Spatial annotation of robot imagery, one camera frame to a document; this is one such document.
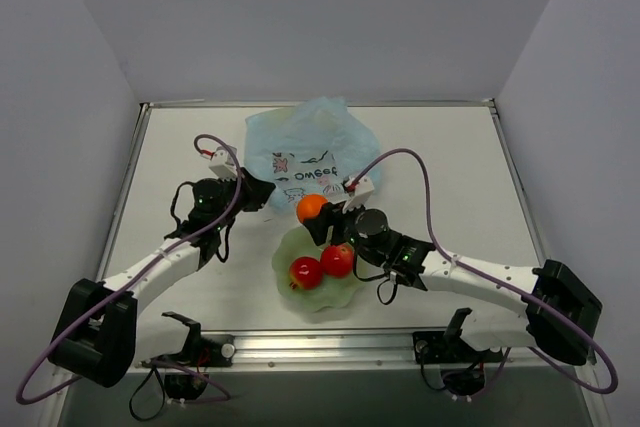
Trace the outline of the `orange fake orange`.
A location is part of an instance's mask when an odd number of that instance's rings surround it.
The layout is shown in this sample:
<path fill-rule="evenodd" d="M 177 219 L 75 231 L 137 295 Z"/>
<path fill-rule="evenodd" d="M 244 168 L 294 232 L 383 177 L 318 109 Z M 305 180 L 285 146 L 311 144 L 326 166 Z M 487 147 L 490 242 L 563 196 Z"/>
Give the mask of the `orange fake orange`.
<path fill-rule="evenodd" d="M 296 217 L 300 223 L 316 218 L 328 200 L 320 194 L 304 196 L 296 206 Z"/>

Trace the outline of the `red fake apple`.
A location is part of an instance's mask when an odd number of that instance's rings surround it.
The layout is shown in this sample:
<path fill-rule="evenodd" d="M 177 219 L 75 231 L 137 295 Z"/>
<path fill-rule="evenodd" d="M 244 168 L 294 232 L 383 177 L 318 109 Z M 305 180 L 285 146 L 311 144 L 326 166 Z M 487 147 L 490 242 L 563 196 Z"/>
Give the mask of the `red fake apple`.
<path fill-rule="evenodd" d="M 344 278 L 352 272 L 354 252 L 348 244 L 328 245 L 320 256 L 324 273 L 334 278 Z"/>

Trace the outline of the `red fake pomegranate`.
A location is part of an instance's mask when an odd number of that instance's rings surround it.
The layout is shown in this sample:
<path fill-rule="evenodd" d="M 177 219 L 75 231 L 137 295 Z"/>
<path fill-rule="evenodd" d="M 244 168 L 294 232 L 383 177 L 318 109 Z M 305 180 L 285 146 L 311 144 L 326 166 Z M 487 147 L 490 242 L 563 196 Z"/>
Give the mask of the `red fake pomegranate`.
<path fill-rule="evenodd" d="M 289 287 L 292 290 L 312 290 L 323 281 L 324 271 L 313 257 L 299 257 L 289 267 Z"/>

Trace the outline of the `light blue plastic bag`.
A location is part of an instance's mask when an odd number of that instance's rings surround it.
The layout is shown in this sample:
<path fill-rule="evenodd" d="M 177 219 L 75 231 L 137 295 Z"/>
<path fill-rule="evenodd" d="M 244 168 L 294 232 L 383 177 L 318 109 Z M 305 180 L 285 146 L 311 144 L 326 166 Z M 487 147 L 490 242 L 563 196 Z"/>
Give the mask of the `light blue plastic bag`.
<path fill-rule="evenodd" d="M 273 153 L 307 158 L 325 150 L 333 154 L 342 183 L 381 154 L 374 132 L 349 112 L 342 98 L 320 97 L 246 119 L 244 166 L 260 180 L 273 183 Z M 284 206 L 275 185 L 268 205 L 276 213 L 287 215 L 295 211 L 298 202 Z"/>

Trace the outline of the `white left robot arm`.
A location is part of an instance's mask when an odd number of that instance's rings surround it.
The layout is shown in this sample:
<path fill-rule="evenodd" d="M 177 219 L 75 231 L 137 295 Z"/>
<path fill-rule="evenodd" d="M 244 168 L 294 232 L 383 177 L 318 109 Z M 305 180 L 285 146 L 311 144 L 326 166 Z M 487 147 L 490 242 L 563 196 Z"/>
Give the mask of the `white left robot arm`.
<path fill-rule="evenodd" d="M 112 387 L 137 362 L 156 357 L 139 333 L 141 313 L 179 280 L 217 256 L 241 212 L 257 212 L 275 186 L 246 169 L 227 179 L 190 183 L 193 207 L 150 255 L 123 272 L 76 282 L 65 301 L 46 358 L 103 387 Z"/>

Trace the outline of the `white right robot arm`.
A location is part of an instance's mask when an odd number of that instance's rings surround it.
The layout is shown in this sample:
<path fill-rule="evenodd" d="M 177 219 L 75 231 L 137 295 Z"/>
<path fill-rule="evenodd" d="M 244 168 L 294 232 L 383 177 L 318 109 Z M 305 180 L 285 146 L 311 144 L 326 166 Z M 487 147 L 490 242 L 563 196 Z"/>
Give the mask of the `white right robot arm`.
<path fill-rule="evenodd" d="M 381 268 L 373 278 L 379 284 L 455 293 L 513 314 L 513 319 L 497 325 L 462 308 L 443 337 L 445 350 L 455 359 L 467 359 L 476 351 L 527 347 L 582 366 L 593 349 L 590 341 L 602 304 L 561 262 L 548 259 L 541 267 L 519 267 L 470 259 L 391 229 L 379 209 L 347 209 L 321 196 L 300 201 L 296 216 L 316 245 L 352 248 L 351 269 L 360 261 Z"/>

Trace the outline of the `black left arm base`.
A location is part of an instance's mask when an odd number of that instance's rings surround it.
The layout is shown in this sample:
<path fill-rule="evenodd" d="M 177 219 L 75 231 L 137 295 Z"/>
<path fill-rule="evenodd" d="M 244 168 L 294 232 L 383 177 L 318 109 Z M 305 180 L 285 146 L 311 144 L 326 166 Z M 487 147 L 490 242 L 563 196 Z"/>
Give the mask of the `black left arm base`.
<path fill-rule="evenodd" d="M 231 393 L 213 381 L 206 369 L 229 367 L 235 353 L 234 337 L 222 334 L 207 338 L 201 324 L 168 311 L 137 334 L 133 364 L 165 369 L 160 385 L 169 403 L 182 406 L 227 402 Z"/>

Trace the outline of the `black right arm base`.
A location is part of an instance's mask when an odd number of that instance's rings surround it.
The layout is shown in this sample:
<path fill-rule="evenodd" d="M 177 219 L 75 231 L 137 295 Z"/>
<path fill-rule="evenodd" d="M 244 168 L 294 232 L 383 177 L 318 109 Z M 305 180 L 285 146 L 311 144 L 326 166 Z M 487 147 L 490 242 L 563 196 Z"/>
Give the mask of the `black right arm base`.
<path fill-rule="evenodd" d="M 479 394 L 488 384 L 485 367 L 500 365 L 505 358 L 502 350 L 475 351 L 458 337 L 446 338 L 443 331 L 416 331 L 412 341 L 426 387 L 454 399 Z"/>

